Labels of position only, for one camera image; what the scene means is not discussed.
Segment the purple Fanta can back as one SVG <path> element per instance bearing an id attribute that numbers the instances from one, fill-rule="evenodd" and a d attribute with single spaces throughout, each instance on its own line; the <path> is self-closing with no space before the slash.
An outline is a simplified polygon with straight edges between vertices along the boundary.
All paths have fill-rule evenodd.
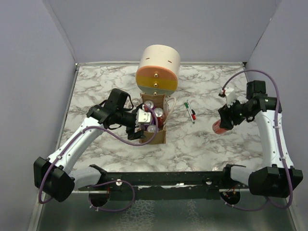
<path id="1" fill-rule="evenodd" d="M 154 110 L 155 109 L 155 105 L 153 101 L 145 101 L 144 102 L 144 110 L 147 112 L 149 111 L 149 108 Z"/>

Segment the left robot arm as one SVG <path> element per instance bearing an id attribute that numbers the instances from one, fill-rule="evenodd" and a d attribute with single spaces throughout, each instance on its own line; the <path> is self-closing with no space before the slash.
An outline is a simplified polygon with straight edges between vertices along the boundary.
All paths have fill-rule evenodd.
<path id="1" fill-rule="evenodd" d="M 128 139 L 143 138 L 143 131 L 136 131 L 139 125 L 150 124 L 151 112 L 144 104 L 125 108 L 131 97 L 120 89 L 112 89 L 108 99 L 92 106 L 78 130 L 54 153 L 47 158 L 39 157 L 34 162 L 34 183 L 39 193 L 46 193 L 51 198 L 62 202 L 74 190 L 92 186 L 101 190 L 106 185 L 103 170 L 92 165 L 82 170 L 73 167 L 85 150 L 104 132 L 112 134 L 111 125 L 126 127 Z"/>

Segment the red cola can front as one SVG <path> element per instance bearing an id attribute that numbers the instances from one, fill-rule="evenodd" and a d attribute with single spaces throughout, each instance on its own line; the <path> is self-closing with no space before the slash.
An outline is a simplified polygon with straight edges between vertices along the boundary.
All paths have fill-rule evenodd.
<path id="1" fill-rule="evenodd" d="M 228 129 L 226 128 L 221 128 L 220 127 L 221 124 L 221 120 L 217 120 L 213 125 L 212 125 L 212 130 L 216 133 L 216 134 L 223 134 L 226 131 L 228 131 Z"/>

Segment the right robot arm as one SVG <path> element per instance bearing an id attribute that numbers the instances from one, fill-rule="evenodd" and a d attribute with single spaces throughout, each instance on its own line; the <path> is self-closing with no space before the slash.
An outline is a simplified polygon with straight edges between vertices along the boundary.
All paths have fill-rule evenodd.
<path id="1" fill-rule="evenodd" d="M 237 100 L 234 89 L 226 87 L 219 92 L 226 104 L 219 108 L 218 120 L 212 129 L 217 134 L 230 131 L 243 121 L 256 122 L 260 134 L 263 160 L 259 170 L 245 166 L 225 167 L 221 183 L 232 188 L 238 182 L 247 185 L 253 195 L 287 198 L 303 180 L 303 173 L 295 169 L 288 154 L 282 130 L 282 108 L 277 98 L 269 97 L 265 81 L 251 81 L 246 85 L 247 102 Z"/>

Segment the purple fanta can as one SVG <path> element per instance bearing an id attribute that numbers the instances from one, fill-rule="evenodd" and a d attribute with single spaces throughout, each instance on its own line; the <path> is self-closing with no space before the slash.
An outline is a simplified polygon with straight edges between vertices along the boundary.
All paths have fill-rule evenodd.
<path id="1" fill-rule="evenodd" d="M 155 109 L 155 105 L 153 101 L 145 101 L 144 102 L 144 110 L 147 112 L 149 111 L 149 108 L 154 110 Z"/>
<path id="2" fill-rule="evenodd" d="M 150 124 L 141 124 L 141 125 L 140 125 L 140 128 L 141 128 L 142 130 L 147 130 L 147 128 L 149 127 L 149 125 L 150 125 Z"/>
<path id="3" fill-rule="evenodd" d="M 154 133 L 155 131 L 158 131 L 158 129 L 156 128 L 156 125 L 149 125 L 146 131 L 149 133 Z"/>

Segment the purple Fanta can front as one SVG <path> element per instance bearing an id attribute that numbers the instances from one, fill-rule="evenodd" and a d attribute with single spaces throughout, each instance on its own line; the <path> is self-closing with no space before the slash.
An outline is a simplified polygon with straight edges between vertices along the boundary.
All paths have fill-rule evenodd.
<path id="1" fill-rule="evenodd" d="M 149 125 L 146 131 L 149 133 L 154 133 L 155 131 L 158 131 L 158 129 L 156 128 L 156 125 Z"/>

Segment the red cola can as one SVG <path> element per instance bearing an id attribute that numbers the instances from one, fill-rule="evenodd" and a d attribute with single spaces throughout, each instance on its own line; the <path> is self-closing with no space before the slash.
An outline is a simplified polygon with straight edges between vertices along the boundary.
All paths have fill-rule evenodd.
<path id="1" fill-rule="evenodd" d="M 228 131 L 228 129 L 226 128 L 221 128 L 220 127 L 221 124 L 221 120 L 217 120 L 213 125 L 212 125 L 212 130 L 216 133 L 216 134 L 223 134 L 226 131 Z"/>
<path id="2" fill-rule="evenodd" d="M 157 117 L 157 120 L 158 120 L 158 126 L 161 128 L 163 127 L 164 125 L 164 122 L 166 120 L 166 115 L 164 113 L 164 110 L 162 108 L 155 108 L 154 109 L 154 113 Z"/>

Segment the red cola can back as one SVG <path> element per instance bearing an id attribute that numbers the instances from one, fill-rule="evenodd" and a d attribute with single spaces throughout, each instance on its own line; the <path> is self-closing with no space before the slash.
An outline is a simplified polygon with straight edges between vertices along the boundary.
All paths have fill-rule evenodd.
<path id="1" fill-rule="evenodd" d="M 157 117 L 157 120 L 158 120 L 158 126 L 161 128 L 163 127 L 164 125 L 164 122 L 166 120 L 166 115 L 164 113 L 164 110 L 162 108 L 155 108 L 154 109 L 154 113 Z"/>

